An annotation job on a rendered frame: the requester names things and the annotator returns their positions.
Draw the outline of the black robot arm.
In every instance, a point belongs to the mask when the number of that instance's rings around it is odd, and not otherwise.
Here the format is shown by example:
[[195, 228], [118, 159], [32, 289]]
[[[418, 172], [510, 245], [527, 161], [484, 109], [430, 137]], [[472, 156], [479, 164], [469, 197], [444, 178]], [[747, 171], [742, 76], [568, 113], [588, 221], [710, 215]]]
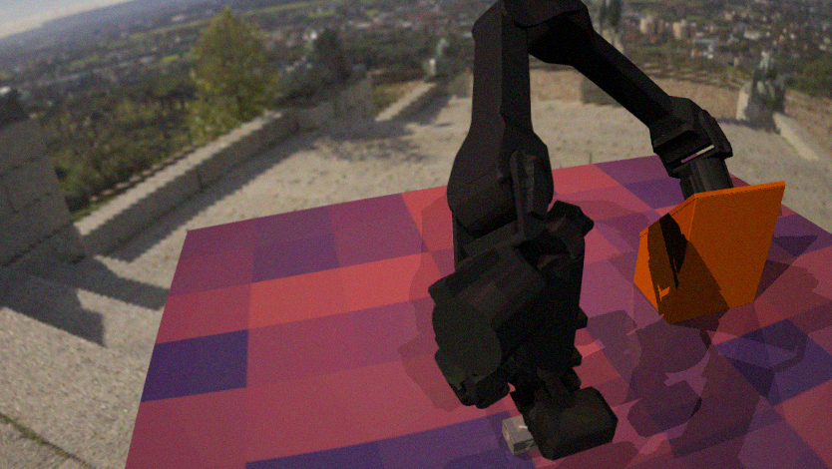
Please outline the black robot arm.
[[532, 381], [524, 342], [579, 306], [584, 236], [595, 224], [576, 205], [548, 209], [555, 186], [531, 119], [529, 54], [576, 68], [648, 126], [685, 201], [733, 189], [733, 153], [706, 110], [669, 96], [594, 30], [581, 0], [498, 0], [471, 34], [472, 122], [447, 185], [456, 271], [428, 292], [436, 363], [462, 404], [485, 409], [512, 378]]

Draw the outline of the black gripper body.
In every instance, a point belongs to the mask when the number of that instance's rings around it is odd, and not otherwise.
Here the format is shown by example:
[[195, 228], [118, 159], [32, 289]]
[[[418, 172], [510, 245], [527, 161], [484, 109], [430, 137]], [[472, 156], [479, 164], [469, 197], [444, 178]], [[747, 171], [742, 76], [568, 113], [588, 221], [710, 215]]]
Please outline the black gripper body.
[[573, 367], [583, 357], [574, 346], [576, 330], [588, 327], [578, 306], [572, 313], [545, 319], [525, 342], [532, 368], [528, 393], [530, 432], [543, 458], [557, 460], [613, 441], [619, 420], [601, 393], [585, 387]]

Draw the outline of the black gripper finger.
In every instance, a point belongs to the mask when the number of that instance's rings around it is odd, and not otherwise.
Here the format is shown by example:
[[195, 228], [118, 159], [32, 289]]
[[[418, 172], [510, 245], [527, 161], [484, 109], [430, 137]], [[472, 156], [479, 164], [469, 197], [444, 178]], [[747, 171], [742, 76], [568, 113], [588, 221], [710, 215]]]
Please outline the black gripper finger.
[[526, 419], [527, 419], [526, 424], [527, 424], [528, 430], [530, 432], [530, 425], [529, 425], [529, 422], [528, 422], [528, 417], [529, 417], [529, 412], [534, 408], [535, 403], [533, 403], [532, 399], [530, 398], [530, 395], [528, 393], [528, 387], [523, 388], [523, 389], [519, 389], [519, 390], [515, 390], [515, 391], [511, 391], [511, 392], [509, 392], [509, 394], [513, 398], [513, 400], [515, 402], [515, 405], [516, 405], [517, 409], [519, 410], [520, 414], [526, 416]]
[[[517, 387], [517, 386], [516, 386], [516, 384], [514, 383], [513, 378], [509, 381], [509, 383], [511, 383], [511, 384], [515, 387], [515, 390], [519, 390], [519, 389], [527, 388], [527, 387], [528, 387], [528, 385], [529, 385], [529, 384], [527, 383], [527, 384], [524, 384], [524, 385], [522, 385], [522, 386]], [[525, 423], [524, 423], [524, 424], [527, 426], [527, 424], [526, 424], [526, 420], [527, 420], [527, 419], [526, 419], [526, 416], [525, 416], [525, 415], [523, 415], [523, 419], [524, 419], [524, 421], [525, 421]]]

